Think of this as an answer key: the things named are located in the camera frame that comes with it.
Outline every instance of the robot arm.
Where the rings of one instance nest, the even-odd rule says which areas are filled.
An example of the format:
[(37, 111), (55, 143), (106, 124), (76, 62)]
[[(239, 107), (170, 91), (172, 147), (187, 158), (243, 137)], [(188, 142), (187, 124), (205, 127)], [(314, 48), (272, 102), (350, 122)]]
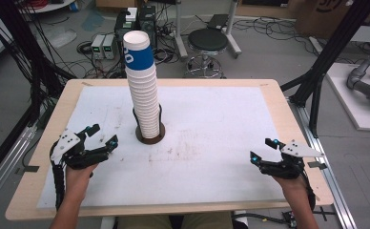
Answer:
[(370, 100), (370, 85), (361, 81), (361, 79), (366, 75), (366, 70), (369, 66), (370, 60), (366, 60), (360, 66), (351, 71), (346, 80), (346, 86), (349, 89), (366, 95), (367, 99)]

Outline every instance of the white paper cup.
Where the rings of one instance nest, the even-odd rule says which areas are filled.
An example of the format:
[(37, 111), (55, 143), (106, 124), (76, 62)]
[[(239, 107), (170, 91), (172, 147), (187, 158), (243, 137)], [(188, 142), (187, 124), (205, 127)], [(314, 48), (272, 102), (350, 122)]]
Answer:
[(155, 64), (153, 64), (152, 66), (150, 66), (150, 68), (145, 70), (131, 70), (129, 67), (125, 68), (126, 74), (137, 78), (147, 77), (148, 75), (152, 74), (155, 71), (156, 71)]
[(149, 35), (144, 31), (129, 31), (123, 36), (124, 58), (128, 73), (155, 69)]

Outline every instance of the white paper sheet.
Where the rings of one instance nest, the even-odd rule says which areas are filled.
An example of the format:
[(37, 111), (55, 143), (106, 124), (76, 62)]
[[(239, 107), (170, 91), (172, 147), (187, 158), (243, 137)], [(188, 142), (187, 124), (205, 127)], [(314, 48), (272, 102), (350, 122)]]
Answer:
[[(277, 183), (250, 163), (250, 151), (279, 161), (264, 144), (277, 138), (260, 88), (159, 87), (166, 135), (140, 143), (128, 87), (86, 87), (68, 128), (76, 133), (98, 123), (86, 149), (112, 135), (119, 146), (94, 171), (83, 206), (181, 204), (284, 199)], [(38, 208), (54, 206), (49, 170)]]

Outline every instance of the paper cup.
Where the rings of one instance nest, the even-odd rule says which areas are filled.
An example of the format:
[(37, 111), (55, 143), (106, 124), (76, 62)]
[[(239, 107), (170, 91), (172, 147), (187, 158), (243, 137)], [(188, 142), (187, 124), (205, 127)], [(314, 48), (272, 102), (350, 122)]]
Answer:
[(144, 71), (150, 69), (150, 73), (153, 72), (153, 66), (155, 68), (153, 51), (150, 46), (149, 35), (146, 32), (127, 32), (123, 36), (123, 47), (127, 69), (132, 71)]

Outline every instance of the metal frame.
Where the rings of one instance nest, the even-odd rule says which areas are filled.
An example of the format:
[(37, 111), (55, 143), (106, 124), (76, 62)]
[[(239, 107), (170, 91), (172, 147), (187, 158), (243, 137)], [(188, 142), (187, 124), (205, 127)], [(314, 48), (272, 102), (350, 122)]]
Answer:
[[(308, 127), (309, 124), (309, 116), (305, 108), (301, 108), (299, 106), (294, 106), (298, 113), (298, 118), (300, 120), (302, 129), (304, 130), (304, 134), (307, 138), (307, 141), (309, 145), (322, 153), (324, 153), (324, 150), (321, 146), (321, 143), (319, 142), (319, 139), (313, 135), (310, 128)], [(334, 176), (334, 173), (331, 169), (330, 163), (328, 162), (327, 157), (316, 157), (316, 161), (319, 163), (324, 163), (327, 165), (327, 169), (321, 170), (322, 175), (325, 178), (325, 181), (327, 182), (331, 193), (334, 197), (334, 208), (337, 213), (337, 216), (339, 218), (339, 223), (342, 228), (345, 229), (354, 229), (357, 228), (357, 225), (354, 222), (354, 219), (351, 215), (351, 212), (349, 211), (348, 205), (342, 195), (342, 191), (339, 188), (337, 184), (337, 180)]]
[(307, 99), (310, 95), (313, 95), (309, 128), (314, 137), (318, 137), (317, 121), (322, 80), (369, 13), (370, 0), (355, 1), (339, 23), (336, 31), (327, 42), (312, 68), (304, 75), (280, 86), (284, 92), (300, 85), (296, 93), (290, 97), (290, 101), (298, 107), (304, 107)]

